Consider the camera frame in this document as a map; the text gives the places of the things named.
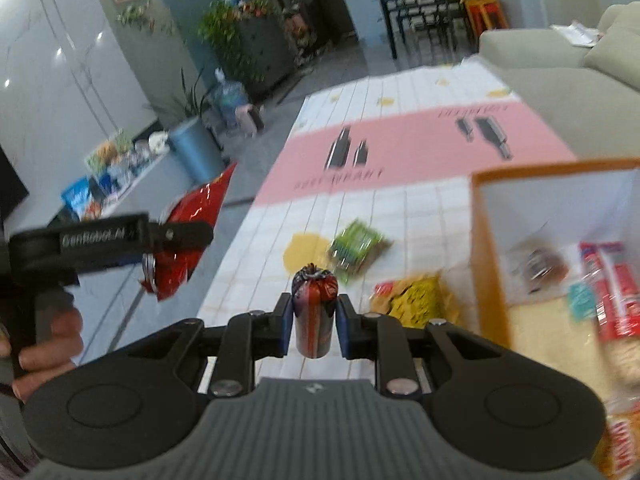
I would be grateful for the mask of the left hand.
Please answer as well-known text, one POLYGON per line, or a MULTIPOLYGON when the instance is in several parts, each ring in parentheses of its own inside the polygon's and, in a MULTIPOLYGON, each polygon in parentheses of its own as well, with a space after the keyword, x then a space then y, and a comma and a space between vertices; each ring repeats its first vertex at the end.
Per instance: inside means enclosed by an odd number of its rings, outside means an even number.
POLYGON ((2 384, 2 396, 27 401, 45 382, 75 368, 73 358, 84 350, 82 326, 84 321, 76 307, 56 312, 49 338, 23 349, 18 355, 18 364, 26 374, 13 379, 11 385, 2 384))

